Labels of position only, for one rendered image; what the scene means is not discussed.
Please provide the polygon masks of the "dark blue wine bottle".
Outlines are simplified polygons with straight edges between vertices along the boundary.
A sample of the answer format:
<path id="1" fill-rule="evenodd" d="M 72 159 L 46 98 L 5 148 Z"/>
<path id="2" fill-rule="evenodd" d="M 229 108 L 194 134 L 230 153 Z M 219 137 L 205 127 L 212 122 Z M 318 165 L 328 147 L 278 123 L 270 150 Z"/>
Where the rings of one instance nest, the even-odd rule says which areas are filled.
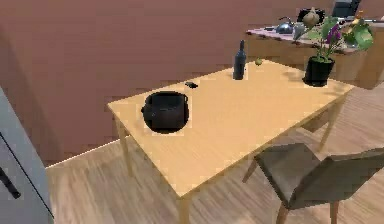
<path id="1" fill-rule="evenodd" d="M 244 51 L 244 47 L 245 47 L 245 41 L 241 40 L 239 45 L 239 50 L 235 55 L 234 71 L 233 71 L 234 80 L 242 80 L 244 77 L 245 64 L 246 64 L 246 53 Z"/>

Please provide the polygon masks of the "black round pot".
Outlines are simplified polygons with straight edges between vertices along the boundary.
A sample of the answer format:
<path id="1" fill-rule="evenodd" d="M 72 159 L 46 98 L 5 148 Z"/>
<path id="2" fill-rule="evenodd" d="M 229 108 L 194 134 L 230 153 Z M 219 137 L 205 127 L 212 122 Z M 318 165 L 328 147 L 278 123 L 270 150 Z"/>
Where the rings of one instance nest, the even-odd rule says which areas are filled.
<path id="1" fill-rule="evenodd" d="M 176 91 L 159 91 L 145 99 L 141 113 L 147 127 L 168 134 L 181 130 L 188 122 L 188 97 Z"/>

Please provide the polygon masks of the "light wooden table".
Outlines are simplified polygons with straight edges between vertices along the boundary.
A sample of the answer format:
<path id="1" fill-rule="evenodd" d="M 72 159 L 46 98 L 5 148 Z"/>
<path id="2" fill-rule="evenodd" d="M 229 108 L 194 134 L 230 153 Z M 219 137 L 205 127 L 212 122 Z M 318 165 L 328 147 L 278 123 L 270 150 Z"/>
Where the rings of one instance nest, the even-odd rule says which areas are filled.
<path id="1" fill-rule="evenodd" d="M 330 80 L 324 87 L 311 87 L 302 76 L 298 69 L 264 61 L 247 63 L 240 81 L 225 69 L 196 78 L 194 89 L 173 84 L 171 90 L 187 95 L 190 117 L 183 129 L 169 135 L 145 125 L 144 94 L 108 107 L 119 136 L 131 136 L 175 191 L 179 224 L 189 224 L 196 190 L 323 111 L 338 115 L 351 85 Z"/>

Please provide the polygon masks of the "grey metal kettle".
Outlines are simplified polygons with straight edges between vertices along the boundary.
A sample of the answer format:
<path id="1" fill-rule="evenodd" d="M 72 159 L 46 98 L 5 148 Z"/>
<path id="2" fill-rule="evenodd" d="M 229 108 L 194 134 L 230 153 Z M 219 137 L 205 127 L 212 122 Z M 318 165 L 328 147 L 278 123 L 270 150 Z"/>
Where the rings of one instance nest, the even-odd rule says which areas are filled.
<path id="1" fill-rule="evenodd" d="M 281 20 L 282 23 L 275 28 L 275 31 L 278 34 L 292 34 L 294 31 L 294 23 L 291 21 L 291 18 L 284 16 L 281 17 Z"/>

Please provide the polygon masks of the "house plant in black pot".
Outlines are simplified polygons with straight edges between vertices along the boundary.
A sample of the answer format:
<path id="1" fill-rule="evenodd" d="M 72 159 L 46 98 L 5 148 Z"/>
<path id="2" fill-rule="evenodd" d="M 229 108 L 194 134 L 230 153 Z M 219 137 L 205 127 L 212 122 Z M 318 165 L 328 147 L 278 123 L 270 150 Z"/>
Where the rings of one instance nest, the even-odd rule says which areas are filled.
<path id="1" fill-rule="evenodd" d="M 309 37 L 315 41 L 316 54 L 307 61 L 303 82 L 313 87 L 327 84 L 335 64 L 331 55 L 341 46 L 342 34 L 337 17 L 327 17 L 309 31 Z"/>

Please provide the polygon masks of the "brown chair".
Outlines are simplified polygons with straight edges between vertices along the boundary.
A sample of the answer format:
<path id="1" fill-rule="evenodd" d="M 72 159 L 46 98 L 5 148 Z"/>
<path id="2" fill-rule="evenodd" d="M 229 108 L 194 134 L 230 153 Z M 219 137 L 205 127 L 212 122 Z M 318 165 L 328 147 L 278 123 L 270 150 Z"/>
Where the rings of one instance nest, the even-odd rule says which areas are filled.
<path id="1" fill-rule="evenodd" d="M 272 146 L 253 157 L 242 181 L 261 169 L 281 205 L 276 224 L 292 210 L 328 204 L 331 224 L 338 224 L 339 203 L 350 198 L 384 168 L 384 147 L 319 159 L 303 143 Z"/>

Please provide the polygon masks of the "beige vase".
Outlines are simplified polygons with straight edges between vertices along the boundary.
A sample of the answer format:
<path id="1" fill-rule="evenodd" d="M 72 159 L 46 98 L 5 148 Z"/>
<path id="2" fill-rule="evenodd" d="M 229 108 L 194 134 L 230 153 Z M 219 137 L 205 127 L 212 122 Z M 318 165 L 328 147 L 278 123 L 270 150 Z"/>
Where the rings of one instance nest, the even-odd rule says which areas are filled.
<path id="1" fill-rule="evenodd" d="M 315 8 L 312 7 L 310 12 L 304 16 L 303 24 L 307 28 L 313 28 L 319 22 L 319 16 L 315 12 Z"/>

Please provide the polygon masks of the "wooden kitchen counter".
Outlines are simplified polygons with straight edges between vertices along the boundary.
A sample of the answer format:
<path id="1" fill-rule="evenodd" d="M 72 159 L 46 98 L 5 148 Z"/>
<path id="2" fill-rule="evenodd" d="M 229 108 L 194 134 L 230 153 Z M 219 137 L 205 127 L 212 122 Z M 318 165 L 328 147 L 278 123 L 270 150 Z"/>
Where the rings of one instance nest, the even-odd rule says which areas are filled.
<path id="1" fill-rule="evenodd" d="M 374 89 L 384 82 L 384 23 L 371 23 L 374 42 L 368 50 L 357 48 L 337 50 L 332 79 L 364 89 Z M 316 55 L 315 42 L 294 41 L 291 35 L 258 28 L 245 33 L 245 49 L 249 61 L 257 58 L 305 70 L 310 56 Z"/>

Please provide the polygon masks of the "grey fridge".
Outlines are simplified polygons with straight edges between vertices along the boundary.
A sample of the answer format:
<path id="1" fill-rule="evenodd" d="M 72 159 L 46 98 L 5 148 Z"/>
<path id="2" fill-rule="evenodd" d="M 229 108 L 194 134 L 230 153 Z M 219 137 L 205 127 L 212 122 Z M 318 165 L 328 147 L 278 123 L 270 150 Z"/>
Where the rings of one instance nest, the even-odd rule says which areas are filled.
<path id="1" fill-rule="evenodd" d="M 44 165 L 1 87 L 0 167 L 21 193 L 0 181 L 0 224 L 54 224 Z"/>

